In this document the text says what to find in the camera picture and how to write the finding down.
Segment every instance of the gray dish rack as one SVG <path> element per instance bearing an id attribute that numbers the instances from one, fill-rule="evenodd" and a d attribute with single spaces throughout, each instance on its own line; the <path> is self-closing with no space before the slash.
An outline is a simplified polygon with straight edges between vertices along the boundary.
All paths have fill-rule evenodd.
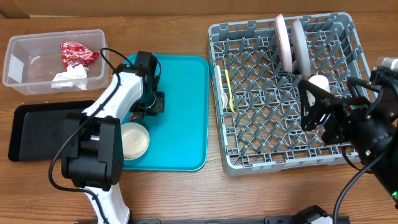
<path id="1" fill-rule="evenodd" d="M 296 19 L 300 19 L 307 38 L 311 76 L 326 76 L 332 94 L 349 96 L 348 76 L 369 78 L 370 71 L 349 14 L 286 17 L 289 38 Z M 276 50 L 274 19 L 214 24 L 209 28 L 209 44 L 225 173 L 244 175 L 346 163 L 341 149 L 349 144 L 324 145 L 320 137 L 324 132 L 322 126 L 311 132 L 301 130 L 297 84 L 302 76 L 295 60 L 293 73 L 283 70 Z M 235 113 L 222 107 L 216 65 L 220 66 L 228 99 L 225 69 L 229 71 Z M 348 158 L 359 162 L 354 149 L 348 150 Z"/>

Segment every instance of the crumpled paper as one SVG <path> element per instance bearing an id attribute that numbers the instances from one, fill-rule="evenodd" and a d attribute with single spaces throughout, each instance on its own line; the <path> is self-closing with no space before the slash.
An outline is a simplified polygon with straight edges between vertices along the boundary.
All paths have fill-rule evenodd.
<path id="1" fill-rule="evenodd" d="M 81 90 L 87 90 L 87 80 L 79 80 L 82 78 L 87 78 L 87 72 L 82 64 L 72 67 L 68 66 L 66 72 L 61 72 L 56 74 L 53 81 L 63 81 L 63 80 L 75 80 L 74 82 L 64 82 L 64 83 L 52 83 L 51 88 L 62 88 L 62 87 L 73 87 L 77 86 Z"/>

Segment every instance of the wood grain surface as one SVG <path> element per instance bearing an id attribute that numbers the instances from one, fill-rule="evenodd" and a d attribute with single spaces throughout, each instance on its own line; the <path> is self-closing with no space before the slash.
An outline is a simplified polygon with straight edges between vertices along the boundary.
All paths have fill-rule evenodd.
<path id="1" fill-rule="evenodd" d="M 395 13 L 352 13 L 369 67 L 380 55 L 398 55 Z M 0 20 L 0 68 L 14 35 L 102 29 L 109 47 L 130 55 L 138 50 L 207 58 L 208 28 L 219 22 L 267 19 L 276 14 L 224 16 L 96 17 Z M 113 64 L 122 59 L 111 56 Z M 54 189 L 50 161 L 11 162 L 7 158 L 14 110 L 21 104 L 95 100 L 103 90 L 24 96 L 0 85 L 0 223 L 72 223 L 95 214 L 83 194 Z M 293 215 L 317 204 L 332 213 L 337 196 L 356 173 L 350 166 L 309 167 L 271 174 L 229 177 L 221 168 L 215 106 L 210 92 L 208 160 L 198 172 L 123 172 L 121 191 L 135 218 L 185 220 L 263 218 Z M 55 180 L 72 186 L 55 168 Z M 360 178 L 340 214 L 352 223 L 397 223 L 394 202 L 373 175 Z"/>

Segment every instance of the black mount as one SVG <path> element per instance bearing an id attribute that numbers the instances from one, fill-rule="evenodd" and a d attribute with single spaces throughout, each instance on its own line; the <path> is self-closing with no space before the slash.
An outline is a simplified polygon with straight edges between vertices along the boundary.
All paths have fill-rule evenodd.
<path id="1" fill-rule="evenodd" d="M 156 75 L 156 67 L 158 61 L 155 56 L 149 52 L 138 52 L 134 65 L 120 64 L 117 72 L 135 73 L 137 76 L 142 77 L 144 82 L 144 94 L 141 99 L 135 102 L 130 107 L 130 112 L 138 117 L 143 118 L 144 115 L 154 116 L 157 113 L 164 112 L 164 98 L 165 94 L 162 91 L 157 91 L 160 80 L 160 75 Z"/>
<path id="2" fill-rule="evenodd" d="M 315 98 L 313 106 L 308 102 L 307 91 Z M 307 80 L 300 81 L 298 93 L 301 101 L 301 128 L 303 131 L 312 131 L 323 124 L 325 133 L 322 140 L 325 144 L 347 142 L 347 131 L 352 120 L 364 119 L 365 114 L 360 113 L 359 109 L 370 105 L 369 100 L 363 96 L 337 98 Z"/>
<path id="3" fill-rule="evenodd" d="M 85 114 L 68 114 L 63 123 L 65 142 Z M 123 149 L 120 120 L 112 117 L 94 118 L 94 121 L 75 135 L 62 155 L 62 175 L 71 179 L 75 187 L 98 187 L 108 191 L 119 182 L 123 171 Z"/>

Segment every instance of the black tray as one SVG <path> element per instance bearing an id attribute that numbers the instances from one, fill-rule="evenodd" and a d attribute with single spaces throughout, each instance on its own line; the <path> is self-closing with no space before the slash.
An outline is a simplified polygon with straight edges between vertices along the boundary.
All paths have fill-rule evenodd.
<path id="1" fill-rule="evenodd" d="M 81 113 L 93 100 L 21 105 L 14 112 L 8 159 L 38 161 L 54 158 L 61 147 L 63 119 Z"/>
<path id="2" fill-rule="evenodd" d="M 265 217 L 263 219 L 230 219 L 230 220 L 183 220 L 161 221 L 159 219 L 134 220 L 134 224 L 291 224 L 292 216 Z M 350 224 L 348 217 L 339 217 L 339 224 Z"/>

